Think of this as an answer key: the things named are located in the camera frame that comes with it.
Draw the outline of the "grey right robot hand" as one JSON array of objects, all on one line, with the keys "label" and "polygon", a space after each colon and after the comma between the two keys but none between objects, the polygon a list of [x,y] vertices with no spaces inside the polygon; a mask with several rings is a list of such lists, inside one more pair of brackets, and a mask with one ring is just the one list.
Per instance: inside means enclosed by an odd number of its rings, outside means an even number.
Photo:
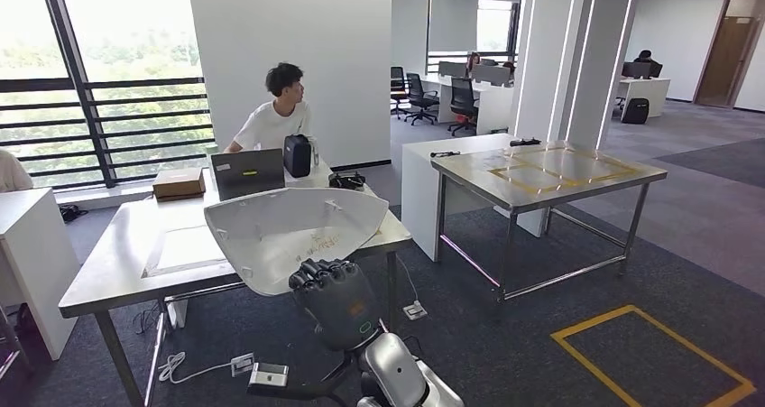
[{"label": "grey right robot hand", "polygon": [[355,350],[379,331],[377,299],[358,264],[308,259],[290,276],[289,287],[331,351]]}]

